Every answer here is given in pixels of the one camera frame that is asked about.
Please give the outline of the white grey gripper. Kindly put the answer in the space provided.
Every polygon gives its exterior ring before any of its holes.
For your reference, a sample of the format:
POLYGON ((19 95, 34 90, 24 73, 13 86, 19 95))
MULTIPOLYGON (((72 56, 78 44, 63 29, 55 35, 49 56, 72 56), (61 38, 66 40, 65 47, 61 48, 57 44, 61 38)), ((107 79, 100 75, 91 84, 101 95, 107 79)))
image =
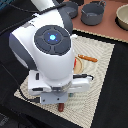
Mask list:
POLYGON ((90 82, 93 76, 87 74, 73 74, 72 80, 68 83, 55 81, 49 85, 44 81, 43 76, 38 71, 29 71, 28 93, 34 96, 31 102, 40 104, 65 103, 69 93, 86 92, 90 89, 90 82))

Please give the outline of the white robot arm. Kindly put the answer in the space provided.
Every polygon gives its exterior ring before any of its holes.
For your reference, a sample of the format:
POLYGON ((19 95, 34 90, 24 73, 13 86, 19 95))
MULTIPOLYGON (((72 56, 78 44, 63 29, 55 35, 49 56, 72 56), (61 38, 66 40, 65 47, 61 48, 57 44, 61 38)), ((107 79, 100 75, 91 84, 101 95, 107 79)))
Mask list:
POLYGON ((9 46, 22 65, 29 69, 28 92, 41 104, 65 103, 69 93, 85 92, 91 75, 75 74, 72 44, 73 24, 56 0, 31 0, 39 10, 15 29, 9 46))

